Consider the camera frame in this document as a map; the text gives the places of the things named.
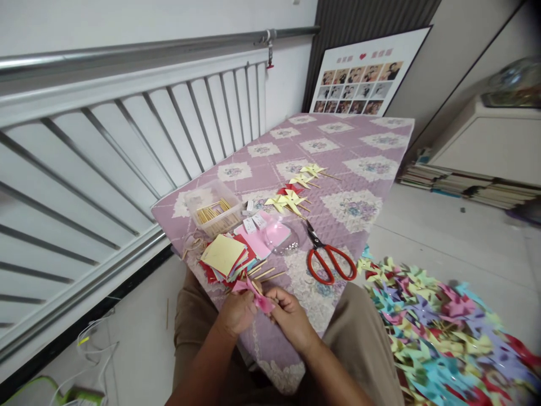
scissor blade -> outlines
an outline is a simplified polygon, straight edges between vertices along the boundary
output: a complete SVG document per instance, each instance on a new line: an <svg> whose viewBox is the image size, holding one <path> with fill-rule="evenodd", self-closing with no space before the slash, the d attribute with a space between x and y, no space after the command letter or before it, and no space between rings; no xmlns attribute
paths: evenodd
<svg viewBox="0 0 541 406"><path fill-rule="evenodd" d="M319 237L317 236L314 228L312 227L312 225L310 224L308 220L306 220L306 229L308 231L308 235L310 236L310 239L312 240L312 243L314 243L314 246L317 246L316 240L319 241Z"/></svg>

khaki pants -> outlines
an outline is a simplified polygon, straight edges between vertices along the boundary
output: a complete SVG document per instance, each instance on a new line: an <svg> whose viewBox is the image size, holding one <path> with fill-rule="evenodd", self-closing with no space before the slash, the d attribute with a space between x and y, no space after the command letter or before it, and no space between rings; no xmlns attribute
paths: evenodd
<svg viewBox="0 0 541 406"><path fill-rule="evenodd" d="M183 379L201 348L218 311L188 271L179 292L175 318L175 374L173 388ZM383 322L364 289L348 283L323 335L344 368L376 405L403 405L393 354ZM258 387L238 348L233 352L222 404L324 404L310 372L294 397L281 395L272 385Z"/></svg>

person's arm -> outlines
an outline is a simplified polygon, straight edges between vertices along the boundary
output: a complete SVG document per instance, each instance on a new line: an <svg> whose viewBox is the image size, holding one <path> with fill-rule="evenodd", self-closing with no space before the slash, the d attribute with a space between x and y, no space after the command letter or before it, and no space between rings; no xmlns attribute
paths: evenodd
<svg viewBox="0 0 541 406"><path fill-rule="evenodd" d="M372 405L363 389L319 338L295 296L281 288L265 294L279 304L271 312L284 335L303 358L330 405Z"/></svg>
<svg viewBox="0 0 541 406"><path fill-rule="evenodd" d="M256 313L252 292L230 293L186 379L173 391L166 406L218 404L238 336L252 324Z"/></svg>

tiled floor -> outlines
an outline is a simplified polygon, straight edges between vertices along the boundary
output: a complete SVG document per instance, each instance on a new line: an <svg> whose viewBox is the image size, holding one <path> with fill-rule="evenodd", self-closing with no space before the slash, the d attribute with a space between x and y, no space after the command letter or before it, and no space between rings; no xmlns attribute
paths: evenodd
<svg viewBox="0 0 541 406"><path fill-rule="evenodd" d="M540 230L498 209L395 184L369 244L377 260L391 256L444 282L469 282L509 332L541 353ZM159 405L170 395L172 328L184 275L180 261L171 258L123 299L103 326L110 343L119 341L107 373L110 405ZM69 351L47 367L57 382L66 376Z"/></svg>

white bed frame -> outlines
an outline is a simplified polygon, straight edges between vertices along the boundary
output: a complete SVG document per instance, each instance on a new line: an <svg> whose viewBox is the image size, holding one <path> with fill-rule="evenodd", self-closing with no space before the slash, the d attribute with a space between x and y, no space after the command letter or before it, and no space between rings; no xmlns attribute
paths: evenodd
<svg viewBox="0 0 541 406"><path fill-rule="evenodd" d="M168 245L156 201L266 132L267 58L0 97L0 382Z"/></svg>

